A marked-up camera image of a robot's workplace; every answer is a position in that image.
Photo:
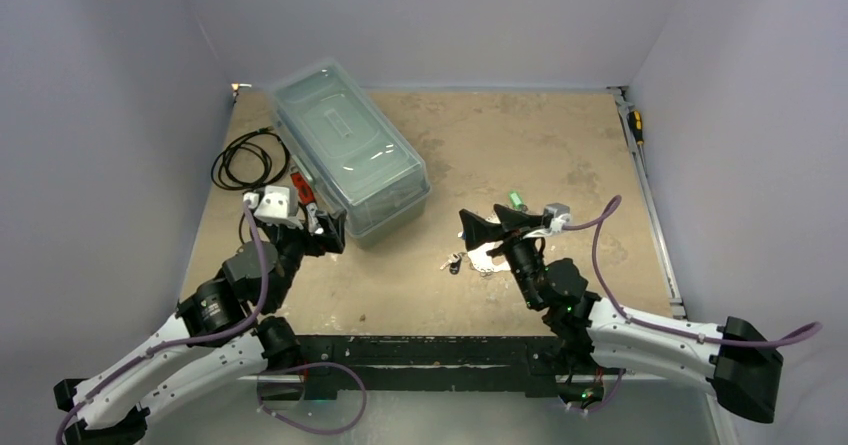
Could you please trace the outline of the metal key organizer plate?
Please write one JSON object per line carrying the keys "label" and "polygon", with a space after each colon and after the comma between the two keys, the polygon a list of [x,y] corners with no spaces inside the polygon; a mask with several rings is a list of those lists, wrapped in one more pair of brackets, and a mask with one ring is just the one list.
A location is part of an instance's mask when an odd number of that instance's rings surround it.
{"label": "metal key organizer plate", "polygon": [[[499,222],[499,220],[494,215],[491,215],[484,219],[494,223]],[[462,232],[459,234],[459,237],[463,240],[463,228]],[[467,251],[465,249],[466,255],[469,257],[471,265],[476,271],[480,272],[483,275],[486,275],[510,270],[510,266],[507,262],[502,262],[500,264],[494,262],[492,252],[495,250],[496,246],[500,244],[500,242],[501,240],[486,243],[481,247],[471,251]]]}

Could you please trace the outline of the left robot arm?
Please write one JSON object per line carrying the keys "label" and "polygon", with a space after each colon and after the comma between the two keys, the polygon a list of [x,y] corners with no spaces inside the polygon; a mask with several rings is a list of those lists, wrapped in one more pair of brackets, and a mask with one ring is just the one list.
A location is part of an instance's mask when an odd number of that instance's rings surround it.
{"label": "left robot arm", "polygon": [[179,302],[147,340],[106,370],[54,388],[58,444],[136,444],[150,421],[228,381],[310,369],[282,306],[306,257],[344,251],[346,214],[245,211],[251,240]]}

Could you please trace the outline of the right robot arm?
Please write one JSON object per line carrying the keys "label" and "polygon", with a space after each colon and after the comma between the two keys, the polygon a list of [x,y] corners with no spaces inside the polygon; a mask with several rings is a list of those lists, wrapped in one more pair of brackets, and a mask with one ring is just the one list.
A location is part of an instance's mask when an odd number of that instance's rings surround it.
{"label": "right robot arm", "polygon": [[560,357],[576,372],[592,365],[643,372],[697,388],[728,412],[770,424],[784,359],[750,322],[722,324],[668,318],[622,305],[611,292],[591,292],[570,258],[546,262],[542,241],[576,230],[568,208],[553,203],[541,214],[497,204],[496,221],[462,209],[467,250],[502,257],[528,309],[561,342]]}

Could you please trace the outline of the green key tag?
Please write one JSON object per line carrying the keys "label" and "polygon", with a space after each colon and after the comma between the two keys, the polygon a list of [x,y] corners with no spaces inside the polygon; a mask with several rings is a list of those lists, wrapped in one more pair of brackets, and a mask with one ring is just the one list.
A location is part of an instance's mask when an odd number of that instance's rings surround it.
{"label": "green key tag", "polygon": [[518,192],[511,191],[509,193],[509,199],[510,199],[510,202],[512,204],[512,207],[515,210],[519,210],[519,211],[526,211],[527,210],[527,206],[524,203],[523,199],[521,198],[521,196]]}

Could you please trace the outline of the silver key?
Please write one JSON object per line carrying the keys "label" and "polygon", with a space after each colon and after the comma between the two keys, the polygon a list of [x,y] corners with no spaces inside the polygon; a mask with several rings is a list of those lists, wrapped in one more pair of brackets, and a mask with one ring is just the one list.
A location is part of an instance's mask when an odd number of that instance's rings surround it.
{"label": "silver key", "polygon": [[445,262],[440,266],[440,270],[447,270],[451,275],[459,274],[465,256],[465,252],[456,252],[450,254],[445,260]]}

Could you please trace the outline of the clear plastic storage box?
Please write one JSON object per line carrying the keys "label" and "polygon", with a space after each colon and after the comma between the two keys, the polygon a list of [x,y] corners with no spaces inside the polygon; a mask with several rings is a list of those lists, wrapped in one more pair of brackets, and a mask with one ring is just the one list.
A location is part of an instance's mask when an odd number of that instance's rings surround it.
{"label": "clear plastic storage box", "polygon": [[431,191],[425,161],[335,60],[263,87],[276,131],[347,235],[369,248],[421,216]]}

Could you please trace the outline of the yellow black screwdriver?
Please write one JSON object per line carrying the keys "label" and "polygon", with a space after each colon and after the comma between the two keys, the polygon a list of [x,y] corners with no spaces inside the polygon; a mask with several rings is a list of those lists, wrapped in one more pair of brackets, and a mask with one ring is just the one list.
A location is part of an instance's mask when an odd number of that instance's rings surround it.
{"label": "yellow black screwdriver", "polygon": [[637,110],[631,110],[627,115],[627,124],[635,144],[638,147],[643,147],[644,127],[640,112]]}

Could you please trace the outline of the red handled adjustable wrench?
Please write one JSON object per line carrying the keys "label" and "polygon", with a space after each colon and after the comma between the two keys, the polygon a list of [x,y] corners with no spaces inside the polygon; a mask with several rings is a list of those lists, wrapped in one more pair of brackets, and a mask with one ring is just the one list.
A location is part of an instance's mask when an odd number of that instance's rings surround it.
{"label": "red handled adjustable wrench", "polygon": [[318,220],[318,205],[317,199],[308,181],[299,172],[295,171],[291,174],[291,181],[298,192],[299,202],[305,211],[309,231],[313,234],[321,235],[324,233],[324,228]]}

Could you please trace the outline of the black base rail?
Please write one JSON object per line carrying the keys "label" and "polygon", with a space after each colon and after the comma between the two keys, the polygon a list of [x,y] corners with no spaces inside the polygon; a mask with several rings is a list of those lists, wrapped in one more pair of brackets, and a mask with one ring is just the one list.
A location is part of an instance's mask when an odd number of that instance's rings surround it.
{"label": "black base rail", "polygon": [[260,334],[271,371],[294,377],[308,400],[341,391],[516,392],[528,398],[574,394],[570,375],[613,376],[567,354],[552,336],[346,336]]}

